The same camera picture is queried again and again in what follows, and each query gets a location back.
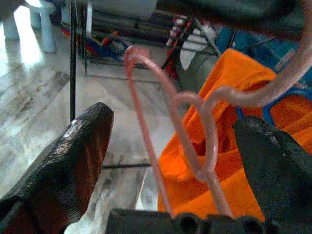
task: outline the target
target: orange shirt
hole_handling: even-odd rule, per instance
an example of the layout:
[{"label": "orange shirt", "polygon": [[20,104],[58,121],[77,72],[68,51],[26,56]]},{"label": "orange shirt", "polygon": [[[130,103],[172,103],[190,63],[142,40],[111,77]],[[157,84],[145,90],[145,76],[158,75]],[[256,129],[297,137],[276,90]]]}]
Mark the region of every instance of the orange shirt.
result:
[{"label": "orange shirt", "polygon": [[[252,58],[228,49],[220,57],[208,76],[199,95],[206,99],[220,85],[231,85],[239,90],[256,90],[264,86],[276,74]],[[262,110],[243,109],[244,115],[261,117]],[[271,109],[277,128],[289,134],[309,153],[312,153],[312,103],[304,97],[288,96]],[[219,137],[219,155],[215,171],[234,214],[254,216],[264,220],[260,207],[250,189],[241,157],[236,145],[232,126],[237,120],[234,107],[219,102],[213,110]],[[191,107],[183,119],[190,139],[203,161],[205,135],[197,111]],[[194,177],[183,148],[175,133],[162,152],[160,169],[175,214],[192,212],[200,218],[217,214],[211,193],[205,183]],[[161,197],[158,196],[158,209],[163,211]]]}]

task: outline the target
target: pink hanger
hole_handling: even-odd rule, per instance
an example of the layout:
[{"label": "pink hanger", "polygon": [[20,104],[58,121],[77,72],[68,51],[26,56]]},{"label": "pink hanger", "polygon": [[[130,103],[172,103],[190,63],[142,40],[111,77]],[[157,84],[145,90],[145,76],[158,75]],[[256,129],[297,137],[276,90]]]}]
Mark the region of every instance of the pink hanger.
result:
[{"label": "pink hanger", "polygon": [[[149,51],[147,49],[132,46],[126,50],[125,71],[134,98],[137,117],[165,209],[169,212],[172,218],[174,217],[174,214],[171,203],[166,193],[149,131],[144,120],[140,100],[132,81],[132,70],[135,63],[141,62],[145,64],[155,73],[156,77],[163,85],[164,91],[169,96],[170,100],[169,112],[171,119],[179,135],[180,142],[193,173],[199,181],[207,183],[219,213],[233,217],[230,206],[226,201],[220,182],[215,173],[215,165],[218,155],[218,136],[215,120],[212,116],[212,110],[220,100],[227,101],[233,106],[245,108],[258,108],[267,105],[289,90],[310,69],[312,65],[312,1],[302,0],[302,3],[305,14],[305,26],[296,54],[287,67],[281,71],[274,80],[268,83],[265,87],[254,92],[242,92],[230,86],[220,86],[214,90],[206,100],[203,100],[195,93],[178,93],[164,71],[149,59]],[[206,136],[206,160],[203,166],[201,166],[198,161],[196,151],[178,114],[178,106],[182,103],[193,105],[201,116]]]}]

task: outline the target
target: marble floor tile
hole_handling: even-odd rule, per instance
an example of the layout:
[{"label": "marble floor tile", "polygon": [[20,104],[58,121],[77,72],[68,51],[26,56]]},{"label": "marble floor tile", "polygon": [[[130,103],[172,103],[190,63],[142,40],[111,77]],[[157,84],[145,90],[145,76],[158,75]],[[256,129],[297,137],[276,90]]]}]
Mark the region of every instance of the marble floor tile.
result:
[{"label": "marble floor tile", "polygon": [[[20,40],[5,40],[0,24],[0,178],[4,181],[0,197],[69,124],[69,39],[54,28],[57,52],[44,53],[40,32],[30,26],[29,10],[20,7],[15,17]],[[166,50],[151,50],[152,58],[162,64]],[[149,81],[136,82],[136,88],[159,156],[174,132],[167,99],[150,71],[135,70],[134,79]],[[76,115],[99,101],[108,105],[115,117],[104,163],[148,162],[123,68],[90,63],[85,74],[83,61],[77,59]],[[146,169],[102,171],[86,214],[65,233],[103,233],[110,209],[137,206],[145,172]],[[155,184],[150,184],[156,191]]]},{"label": "marble floor tile", "polygon": [[137,198],[136,210],[157,211],[158,189],[153,170],[148,168],[144,175],[141,191]]}]

